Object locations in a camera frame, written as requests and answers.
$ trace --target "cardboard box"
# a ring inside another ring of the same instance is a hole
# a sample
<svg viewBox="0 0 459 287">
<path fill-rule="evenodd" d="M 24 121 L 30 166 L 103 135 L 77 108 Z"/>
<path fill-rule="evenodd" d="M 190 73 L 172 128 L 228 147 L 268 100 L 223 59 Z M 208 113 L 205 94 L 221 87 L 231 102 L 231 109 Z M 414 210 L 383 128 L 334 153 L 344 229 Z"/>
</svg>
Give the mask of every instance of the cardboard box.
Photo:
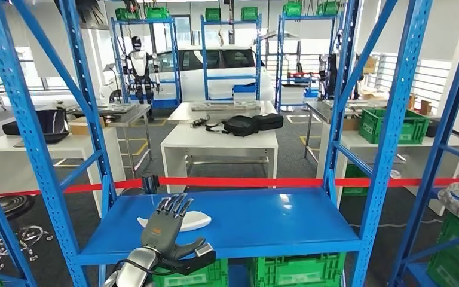
<svg viewBox="0 0 459 287">
<path fill-rule="evenodd" d="M 432 112 L 432 106 L 430 104 L 431 102 L 428 100 L 421 100 L 420 114 L 430 115 L 430 112 Z"/>
<path fill-rule="evenodd" d="M 364 74 L 375 73 L 376 65 L 377 65 L 377 58 L 369 57 L 369 59 L 365 63 L 365 66 L 363 67 L 363 73 Z"/>
<path fill-rule="evenodd" d="M 102 127 L 105 127 L 105 119 L 103 119 L 103 117 L 99 117 L 99 123 Z M 87 118 L 85 117 L 70 121 L 69 128 L 73 135 L 88 136 L 90 134 L 88 131 Z"/>
<path fill-rule="evenodd" d="M 360 119 L 359 118 L 345 118 L 342 130 L 359 130 Z"/>
</svg>

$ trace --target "black cable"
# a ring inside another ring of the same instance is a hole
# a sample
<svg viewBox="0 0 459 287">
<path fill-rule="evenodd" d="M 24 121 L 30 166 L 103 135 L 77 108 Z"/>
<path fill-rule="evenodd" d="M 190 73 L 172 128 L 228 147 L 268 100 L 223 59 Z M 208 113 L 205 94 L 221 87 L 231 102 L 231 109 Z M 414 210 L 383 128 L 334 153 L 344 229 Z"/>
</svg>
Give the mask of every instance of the black cable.
<svg viewBox="0 0 459 287">
<path fill-rule="evenodd" d="M 136 263 L 136 262 L 134 262 L 134 261 L 132 261 L 132 260 L 129 260 L 129 259 L 119 260 L 119 261 L 116 263 L 116 265 L 114 266 L 114 268 L 113 268 L 111 274 L 113 274 L 113 273 L 115 273 L 115 272 L 117 271 L 117 268 L 119 267 L 119 265 L 120 265 L 121 263 L 129 263 L 129 264 L 131 264 L 132 266 L 135 266 L 136 268 L 138 268 L 138 269 L 140 269 L 140 270 L 142 270 L 142 271 L 144 271 L 144 272 L 147 272 L 147 273 L 149 273 L 149 274 L 152 274 L 152 275 L 157 275 L 157 276 L 168 276 L 168 275 L 171 275 L 171 274 L 175 274 L 174 271 L 170 271 L 170 272 L 156 272 L 156 271 L 152 271 L 152 270 L 149 270 L 149 269 L 147 269 L 147 268 L 141 266 L 140 264 L 138 264 L 138 263 Z"/>
</svg>

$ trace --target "cable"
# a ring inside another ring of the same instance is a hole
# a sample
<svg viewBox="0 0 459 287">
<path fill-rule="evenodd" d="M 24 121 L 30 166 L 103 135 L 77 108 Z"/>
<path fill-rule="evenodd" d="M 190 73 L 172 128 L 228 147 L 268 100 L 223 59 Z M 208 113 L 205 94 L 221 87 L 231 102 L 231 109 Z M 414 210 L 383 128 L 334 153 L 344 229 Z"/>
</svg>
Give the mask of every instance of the cable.
<svg viewBox="0 0 459 287">
<path fill-rule="evenodd" d="M 147 268 L 141 266 L 140 264 L 138 264 L 138 263 L 136 263 L 136 262 L 134 262 L 134 261 L 132 261 L 132 260 L 129 260 L 129 259 L 119 260 L 119 261 L 116 263 L 116 265 L 114 266 L 114 268 L 112 269 L 112 273 L 111 273 L 111 274 L 113 274 L 113 273 L 115 273 L 115 272 L 117 271 L 117 268 L 119 267 L 119 265 L 120 265 L 121 263 L 129 263 L 129 264 L 131 264 L 132 266 L 135 266 L 136 268 L 138 268 L 138 269 L 140 269 L 140 270 L 142 270 L 142 271 L 144 271 L 144 272 L 147 272 L 147 273 L 149 273 L 149 274 L 152 274 L 152 275 L 157 275 L 157 276 L 168 276 L 168 275 L 171 275 L 171 274 L 175 274 L 174 271 L 170 271 L 170 272 L 156 272 L 156 271 L 152 271 L 152 270 L 149 270 L 149 269 L 147 269 Z"/>
<path fill-rule="evenodd" d="M 444 223 L 444 221 L 438 220 L 438 219 L 432 219 L 432 220 L 428 220 L 428 221 L 421 221 L 421 223 L 425 223 L 425 224 L 432 224 L 432 223 L 436 223 L 436 222 Z M 361 227 L 361 225 L 357 225 L 357 224 L 350 224 L 349 226 Z M 406 227 L 406 226 L 407 226 L 407 223 L 404 223 L 404 224 L 380 224 L 380 225 L 377 225 L 377 227 L 396 227 L 396 228 L 403 228 L 403 227 Z"/>
</svg>

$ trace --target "car window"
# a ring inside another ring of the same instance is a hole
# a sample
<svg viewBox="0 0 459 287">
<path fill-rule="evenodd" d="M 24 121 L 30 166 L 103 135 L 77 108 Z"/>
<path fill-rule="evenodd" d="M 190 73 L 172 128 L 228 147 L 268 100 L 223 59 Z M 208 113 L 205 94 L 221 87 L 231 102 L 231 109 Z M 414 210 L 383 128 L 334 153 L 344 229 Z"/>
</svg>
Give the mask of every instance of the car window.
<svg viewBox="0 0 459 287">
<path fill-rule="evenodd" d="M 203 69 L 203 64 L 196 57 L 195 51 L 185 51 L 182 55 L 182 71 Z"/>
<path fill-rule="evenodd" d="M 254 56 L 251 49 L 222 50 L 222 57 L 226 68 L 254 67 Z"/>
<path fill-rule="evenodd" d="M 173 72 L 173 56 L 171 53 L 157 55 L 157 62 L 159 62 L 159 73 Z"/>
<path fill-rule="evenodd" d="M 221 67 L 221 56 L 219 50 L 207 50 L 207 69 L 218 69 Z"/>
</svg>

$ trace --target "humanoid robot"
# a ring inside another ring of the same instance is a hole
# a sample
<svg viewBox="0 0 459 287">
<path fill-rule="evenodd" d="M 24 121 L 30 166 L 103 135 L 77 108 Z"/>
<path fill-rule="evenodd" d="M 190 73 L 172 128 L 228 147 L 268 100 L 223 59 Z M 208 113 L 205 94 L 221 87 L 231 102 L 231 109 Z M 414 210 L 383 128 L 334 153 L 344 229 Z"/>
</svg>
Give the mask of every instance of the humanoid robot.
<svg viewBox="0 0 459 287">
<path fill-rule="evenodd" d="M 134 89 L 136 91 L 136 97 L 140 103 L 144 102 L 144 90 L 145 88 L 145 97 L 147 103 L 150 105 L 154 98 L 154 91 L 152 90 L 152 80 L 150 78 L 149 70 L 149 60 L 153 59 L 152 55 L 149 55 L 147 52 L 142 51 L 142 40 L 139 36 L 134 36 L 131 39 L 133 44 L 133 51 L 129 53 L 128 59 L 131 61 L 132 73 L 134 76 Z M 156 75 L 155 86 L 159 90 L 159 79 L 158 76 L 158 66 L 154 65 L 154 73 Z M 149 110 L 148 117 L 152 120 L 152 109 Z"/>
</svg>

